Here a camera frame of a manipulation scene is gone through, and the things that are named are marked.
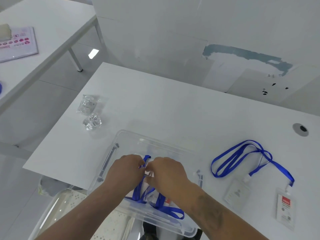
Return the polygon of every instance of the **hand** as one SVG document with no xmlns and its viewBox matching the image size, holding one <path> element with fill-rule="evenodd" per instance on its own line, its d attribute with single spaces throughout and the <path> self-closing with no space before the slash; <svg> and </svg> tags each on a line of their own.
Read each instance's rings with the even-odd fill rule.
<svg viewBox="0 0 320 240">
<path fill-rule="evenodd" d="M 176 204 L 191 183 L 182 164 L 169 157 L 156 157 L 148 163 L 146 171 L 154 173 L 154 177 L 145 178 L 146 183 Z"/>
<path fill-rule="evenodd" d="M 114 193 L 124 198 L 142 180 L 145 168 L 142 157 L 139 155 L 125 155 L 114 161 L 110 167 L 104 185 L 111 187 Z"/>
</svg>

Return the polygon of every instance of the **blue object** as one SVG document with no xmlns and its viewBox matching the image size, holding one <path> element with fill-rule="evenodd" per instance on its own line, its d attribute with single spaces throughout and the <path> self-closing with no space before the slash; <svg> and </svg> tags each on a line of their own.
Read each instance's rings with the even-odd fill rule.
<svg viewBox="0 0 320 240">
<path fill-rule="evenodd" d="M 149 159 L 149 158 L 151 158 L 151 156 L 145 155 L 143 160 L 146 162 L 147 159 Z M 146 195 L 155 191 L 155 188 L 150 189 L 147 193 L 146 193 L 146 191 L 147 191 L 147 189 L 146 189 L 140 197 L 142 182 L 143 182 L 144 178 L 145 178 L 145 176 L 143 176 L 142 181 L 138 184 L 138 186 L 134 188 L 132 197 L 126 197 L 127 199 L 133 200 L 133 201 L 141 203 L 141 204 L 146 204 L 146 201 L 144 201 L 143 199 L 145 198 Z M 166 213 L 176 219 L 180 219 L 180 220 L 184 219 L 183 210 L 181 210 L 179 208 L 175 208 L 175 207 L 164 206 L 163 204 L 165 203 L 165 200 L 166 200 L 166 197 L 159 193 L 159 196 L 157 198 L 157 202 L 156 202 L 155 206 L 152 205 L 152 207 L 163 212 L 163 213 Z M 174 212 L 182 214 L 182 217 L 179 217 Z"/>
<path fill-rule="evenodd" d="M 247 141 L 250 142 L 254 142 L 256 143 L 259 147 L 257 147 L 256 145 L 252 144 L 252 143 L 247 143 L 245 144 Z M 248 152 L 246 154 L 244 154 L 240 159 L 239 157 L 242 155 L 242 153 L 244 152 L 244 150 L 246 149 L 247 146 L 253 145 L 256 150 Z M 230 153 L 231 151 L 233 151 L 234 149 L 240 147 L 239 149 L 237 149 L 226 161 L 224 161 L 221 166 L 218 167 L 216 173 L 213 172 L 212 170 L 212 165 L 218 161 L 219 159 L 221 159 L 223 156 L 225 156 L 226 154 Z M 258 165 L 257 168 L 255 168 L 254 170 L 252 170 L 249 175 L 252 176 L 254 175 L 256 172 L 258 172 L 260 169 L 262 169 L 265 165 L 267 165 L 268 163 L 272 163 L 275 167 L 277 167 L 277 169 L 280 170 L 280 172 L 282 172 L 289 180 L 290 183 L 289 185 L 292 187 L 294 185 L 294 178 L 293 176 L 289 173 L 288 170 L 286 170 L 283 166 L 281 166 L 279 163 L 275 162 L 272 160 L 272 155 L 270 152 L 266 151 L 263 149 L 262 145 L 260 143 L 258 143 L 257 141 L 254 140 L 245 140 L 237 145 L 235 145 L 234 147 L 228 149 L 227 151 L 225 151 L 224 153 L 220 154 L 219 156 L 217 156 L 215 159 L 213 159 L 212 163 L 211 163 L 211 173 L 213 174 L 214 177 L 216 178 L 223 178 L 225 176 L 227 176 L 229 173 L 231 173 L 234 169 L 236 169 L 236 167 L 246 158 L 246 156 L 248 156 L 250 153 L 261 153 L 262 156 L 264 158 L 266 158 L 266 160 L 268 161 L 265 164 L 261 165 L 261 161 L 262 158 L 260 160 L 260 163 Z"/>
</svg>

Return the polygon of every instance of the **tattoo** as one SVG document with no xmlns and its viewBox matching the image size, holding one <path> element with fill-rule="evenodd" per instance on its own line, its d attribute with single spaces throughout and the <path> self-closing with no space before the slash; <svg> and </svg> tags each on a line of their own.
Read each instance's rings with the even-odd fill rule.
<svg viewBox="0 0 320 240">
<path fill-rule="evenodd" d="M 213 233 L 222 228 L 223 213 L 224 207 L 204 193 L 198 197 L 197 204 L 191 207 L 190 217 L 208 238 L 213 239 Z"/>
</svg>

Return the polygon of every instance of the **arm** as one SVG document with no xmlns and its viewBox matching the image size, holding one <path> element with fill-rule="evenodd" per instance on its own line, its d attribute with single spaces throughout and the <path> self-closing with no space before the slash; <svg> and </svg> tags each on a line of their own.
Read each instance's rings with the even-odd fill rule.
<svg viewBox="0 0 320 240">
<path fill-rule="evenodd" d="M 145 168 L 139 169 L 139 166 L 143 164 L 138 155 L 116 160 L 102 185 L 35 240 L 91 239 L 104 219 L 142 180 Z"/>
<path fill-rule="evenodd" d="M 157 157 L 146 170 L 146 182 L 188 214 L 211 240 L 267 240 L 256 229 L 190 182 L 181 163 Z"/>
</svg>

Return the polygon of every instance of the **white desk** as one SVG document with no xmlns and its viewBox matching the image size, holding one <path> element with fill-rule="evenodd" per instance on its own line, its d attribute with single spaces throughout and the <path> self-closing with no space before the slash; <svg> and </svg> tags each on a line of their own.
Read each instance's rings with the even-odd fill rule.
<svg viewBox="0 0 320 240">
<path fill-rule="evenodd" d="M 76 113 L 83 94 L 105 100 L 104 125 L 94 134 L 85 130 L 84 117 Z M 294 123 L 303 124 L 309 136 L 297 135 Z M 197 151 L 203 158 L 203 188 L 223 204 L 233 177 L 247 174 L 260 157 L 248 158 L 224 179 L 211 175 L 211 160 L 246 139 L 260 142 L 296 180 L 295 230 L 274 218 L 276 188 L 284 188 L 288 181 L 272 165 L 253 176 L 252 193 L 241 217 L 270 240 L 320 236 L 320 117 L 102 63 L 24 168 L 88 189 L 120 129 Z"/>
<path fill-rule="evenodd" d="M 70 0 L 23 0 L 0 13 L 0 22 L 11 27 L 33 26 L 39 54 L 0 63 L 0 114 L 54 64 L 66 51 L 78 71 L 82 71 L 71 46 L 92 26 L 102 47 L 98 20 L 91 5 Z M 0 143 L 3 154 L 28 159 L 30 152 Z"/>
</svg>

